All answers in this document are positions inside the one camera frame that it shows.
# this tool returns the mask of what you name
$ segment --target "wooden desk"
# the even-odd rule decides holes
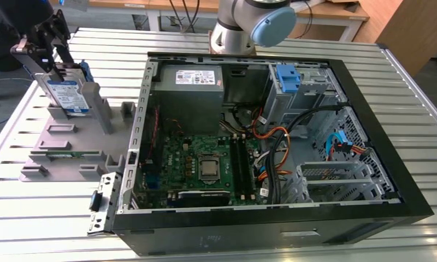
[[[52,4],[58,5],[58,0],[50,0]],[[185,10],[181,0],[172,0],[178,16],[185,17]],[[196,10],[197,0],[185,0],[189,15]],[[197,17],[217,18],[220,0],[206,0],[200,2]],[[345,5],[325,2],[313,6],[313,25],[344,26],[340,41],[352,41],[362,21],[369,19],[362,8],[358,7],[354,13],[344,10]],[[160,17],[174,16],[169,0],[90,0],[89,12],[118,13],[146,15],[149,18],[150,31],[160,31]],[[298,24],[309,22],[309,9],[297,13]]]
[[[353,41],[354,35],[364,21],[369,19],[369,15],[357,7],[356,12],[345,10],[345,4],[324,2],[312,7],[313,10],[313,25],[304,39]],[[309,9],[297,12],[298,19],[289,38],[296,38],[302,35],[306,23],[309,22]],[[344,26],[345,29],[337,30],[334,27]]]
[[[360,3],[372,18],[354,41],[385,44],[414,76],[437,54],[437,0],[360,0]]]

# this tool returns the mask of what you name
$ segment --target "ram slot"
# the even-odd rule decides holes
[[[244,196],[242,182],[241,182],[241,168],[240,168],[240,153],[238,153],[238,140],[230,140],[230,162],[232,162],[232,172],[233,172],[233,187],[234,196],[241,198]]]

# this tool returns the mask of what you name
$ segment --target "gray plastic block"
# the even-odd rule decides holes
[[[94,82],[84,83],[81,88],[81,93],[90,106],[90,114],[93,118],[97,119],[104,134],[108,135],[113,133],[113,127],[110,123],[110,116],[108,114],[108,109],[106,109],[108,104],[104,103],[98,91],[100,91],[100,85],[97,83]]]
[[[77,132],[74,124],[50,124],[46,127],[49,134],[70,134]]]
[[[112,108],[110,108],[110,104],[108,103],[108,100],[105,98],[102,98],[102,104],[104,104],[104,108],[105,108],[108,117],[112,118]]]
[[[82,157],[86,161],[104,162],[106,160],[106,154],[104,153],[104,151],[98,151],[97,154],[84,154]]]
[[[68,141],[41,141],[38,148],[48,150],[69,150],[72,149],[72,144]]]
[[[78,172],[86,179],[92,179],[94,177],[100,178],[101,175],[104,174],[104,171],[98,165],[86,165],[86,164],[80,165]]]
[[[105,161],[105,168],[109,173],[112,173],[112,172],[122,173],[125,163],[126,163],[126,160],[124,158],[124,155],[120,156],[118,162],[113,161],[112,156],[108,155],[106,161]]]
[[[121,117],[122,120],[132,120],[136,115],[136,104],[134,102],[121,102]]]
[[[121,117],[120,107],[112,107],[110,123],[113,127],[113,133],[105,135],[100,128],[98,120],[93,117],[70,117],[66,120],[54,120],[49,118],[45,125],[45,129],[41,132],[36,146],[30,151],[30,158],[26,164],[40,164],[46,168],[46,176],[26,177],[20,176],[20,180],[24,182],[37,181],[98,181],[100,176],[84,177],[80,170],[81,164],[98,165],[102,172],[108,173],[105,162],[106,155],[110,154],[114,158],[114,162],[118,161],[118,156],[126,157],[126,150],[129,145],[129,136],[132,131],[132,122],[124,121]],[[77,132],[73,133],[52,133],[48,132],[50,125],[74,125]],[[41,150],[38,148],[41,141],[68,141],[72,145],[70,150]],[[49,155],[48,159],[45,155],[48,151],[56,151]]]
[[[28,178],[44,177],[46,176],[48,170],[42,165],[25,165],[21,169],[21,174]]]
[[[33,160],[33,162],[49,162],[52,159],[46,156],[45,153],[42,154],[29,154],[29,158]]]
[[[50,106],[46,107],[46,110],[49,111],[50,113],[50,116],[54,120],[57,119],[68,119],[68,115],[64,111],[62,108],[53,108]]]

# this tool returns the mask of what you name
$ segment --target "black cable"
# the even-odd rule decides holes
[[[234,122],[238,124],[238,127],[241,127],[244,130],[246,130],[246,127],[242,124],[242,122],[236,114],[237,112],[238,112],[238,108],[237,108],[237,106],[234,106],[232,109],[232,116],[233,116]]]
[[[169,20],[170,22],[176,23],[177,18],[173,18],[173,20],[172,20],[172,18],[169,18],[169,16],[166,16],[166,18],[168,18],[168,20]]]
[[[194,21],[194,18],[190,20],[189,11],[188,11],[188,7],[186,7],[186,2],[184,0],[182,0],[182,6],[184,6],[184,10],[186,12],[186,17],[188,17],[188,21],[189,21],[189,27],[192,28],[192,32],[196,33],[194,32],[194,27],[192,26],[192,23]]]
[[[177,19],[177,21],[180,22],[180,28],[182,28],[182,23],[181,23],[180,17],[177,16],[177,12],[176,12],[176,8],[174,8],[174,5],[173,5],[172,0],[169,0],[169,5],[172,6],[172,9],[173,9],[173,12],[174,12],[176,19]]]
[[[201,1],[197,0],[196,11],[194,11],[194,15],[193,15],[193,17],[192,17],[192,21],[193,21],[193,23],[189,24],[189,27],[188,27],[182,32],[186,32],[189,28],[193,28],[193,27],[194,27],[194,24],[196,24],[196,22],[197,22],[196,17],[197,17],[197,12],[198,12],[198,5],[200,5],[200,2],[201,2]]]
[[[317,108],[312,108],[306,111],[304,111],[288,124],[286,126],[286,131],[290,133],[292,129],[294,126],[297,126],[308,117],[310,117],[316,112],[320,111],[338,111],[342,109],[342,105],[324,105]],[[276,143],[273,144],[270,150],[269,150],[269,156],[268,156],[268,164],[266,164],[266,172],[268,172],[268,177],[269,177],[269,184],[273,183],[274,186],[274,202],[273,204],[280,204],[280,180],[278,180],[278,175],[276,174],[276,163],[274,163],[274,158],[276,158],[276,152],[277,152],[277,147],[280,143],[282,142],[285,138],[285,133],[282,132],[277,138]]]
[[[296,37],[296,39],[304,37],[306,35],[306,33],[309,32],[310,27],[313,26],[313,9],[310,8],[310,5],[308,4],[308,0],[304,1],[304,2],[305,2],[306,6],[309,8],[309,20],[308,20],[308,23],[306,23],[306,26],[305,26],[305,30],[302,31],[302,34],[298,37]]]

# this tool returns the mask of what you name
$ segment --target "aluminum table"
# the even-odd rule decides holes
[[[148,51],[208,52],[205,34],[80,28],[70,40],[112,105],[137,102]],[[373,44],[286,40],[258,55],[341,59],[433,208],[434,216],[330,247],[162,257],[161,261],[437,261],[437,109],[388,50]],[[20,182],[49,113],[32,84],[0,134],[0,261],[84,261],[138,256],[116,236],[86,237],[98,182]]]

